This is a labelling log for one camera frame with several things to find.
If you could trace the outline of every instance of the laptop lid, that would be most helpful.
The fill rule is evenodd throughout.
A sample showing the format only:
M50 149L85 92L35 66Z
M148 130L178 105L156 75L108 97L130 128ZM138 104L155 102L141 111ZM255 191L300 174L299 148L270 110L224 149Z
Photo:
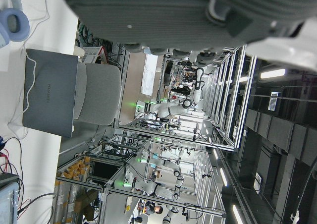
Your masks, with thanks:
M59 136L71 137L75 102L77 56L27 49L25 62L23 125Z

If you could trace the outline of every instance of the red cable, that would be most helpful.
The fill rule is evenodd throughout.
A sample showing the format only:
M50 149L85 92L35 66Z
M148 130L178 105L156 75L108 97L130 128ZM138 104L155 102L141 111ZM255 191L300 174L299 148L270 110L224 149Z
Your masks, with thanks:
M7 155L6 155L6 163L5 163L5 168L4 168L4 172L7 172L7 167L8 167L8 163L9 163L9 151L5 148L3 148L3 150L6 151Z
M5 163L2 164L1 166L4 166L4 165L5 165L3 171L6 173L6 171L7 171L7 165L8 165L8 156L6 156L4 153L1 153L1 154L0 154L0 157L5 157Z
M27 199L27 200L25 200L25 201L21 204L21 207L22 207L22 205L23 205L24 203L26 203L28 200L31 201L30 198ZM26 210L28 210L28 208L29 208L29 207L27 207L27 208L19 215L18 220L19 220L19 218L26 212Z

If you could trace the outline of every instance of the chair backrest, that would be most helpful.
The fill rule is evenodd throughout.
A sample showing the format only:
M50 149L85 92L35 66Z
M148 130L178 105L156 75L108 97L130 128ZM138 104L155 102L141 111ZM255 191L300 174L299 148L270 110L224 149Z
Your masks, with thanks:
M80 91L85 88L82 65L86 67L86 91ZM77 115L80 121L98 125L111 124L118 109L121 91L118 67L110 64L79 64L77 80L82 84L76 86L79 91L76 91L74 117Z

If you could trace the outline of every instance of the green light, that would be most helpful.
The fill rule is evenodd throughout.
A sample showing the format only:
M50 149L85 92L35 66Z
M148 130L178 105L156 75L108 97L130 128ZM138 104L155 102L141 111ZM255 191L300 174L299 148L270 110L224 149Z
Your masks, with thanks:
M128 105L130 105L131 107L134 107L137 105L136 103L128 103Z
M131 188L131 187L132 187L132 184L131 184L131 183L124 183L124 184L123 184L123 187L125 187L125 188Z

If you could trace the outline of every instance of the gray chair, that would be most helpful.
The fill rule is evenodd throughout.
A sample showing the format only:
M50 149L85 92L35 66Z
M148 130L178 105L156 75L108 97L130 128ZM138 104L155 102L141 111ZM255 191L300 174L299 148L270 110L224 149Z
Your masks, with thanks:
M195 51L289 37L315 16L317 0L65 0L94 36Z
M78 63L74 119L98 125L111 124L118 109L120 91L118 67Z

